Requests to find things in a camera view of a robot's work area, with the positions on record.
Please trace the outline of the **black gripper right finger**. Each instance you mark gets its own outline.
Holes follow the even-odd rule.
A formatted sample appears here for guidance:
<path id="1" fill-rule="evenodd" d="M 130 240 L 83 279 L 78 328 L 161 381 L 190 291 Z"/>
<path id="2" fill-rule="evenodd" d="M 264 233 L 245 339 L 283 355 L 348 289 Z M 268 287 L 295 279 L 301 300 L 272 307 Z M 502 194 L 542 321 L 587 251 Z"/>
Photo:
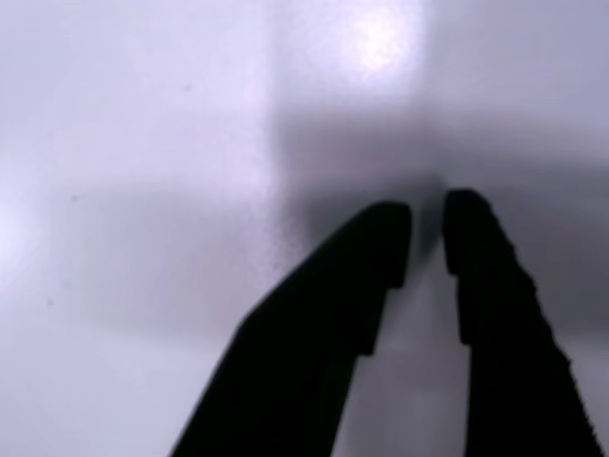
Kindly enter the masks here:
<path id="1" fill-rule="evenodd" d="M 489 202 L 449 191 L 442 236 L 470 349 L 465 455 L 602 455 L 570 361 Z"/>

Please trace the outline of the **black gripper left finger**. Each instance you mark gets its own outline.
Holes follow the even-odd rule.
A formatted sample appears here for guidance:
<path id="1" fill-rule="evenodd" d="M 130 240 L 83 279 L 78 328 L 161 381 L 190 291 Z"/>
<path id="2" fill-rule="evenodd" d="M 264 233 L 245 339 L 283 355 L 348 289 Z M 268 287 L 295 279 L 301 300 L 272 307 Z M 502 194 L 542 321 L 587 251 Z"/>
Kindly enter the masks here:
<path id="1" fill-rule="evenodd" d="M 403 284 L 411 224 L 408 205 L 380 202 L 321 243 L 239 325 L 173 454 L 330 455 L 356 362 Z"/>

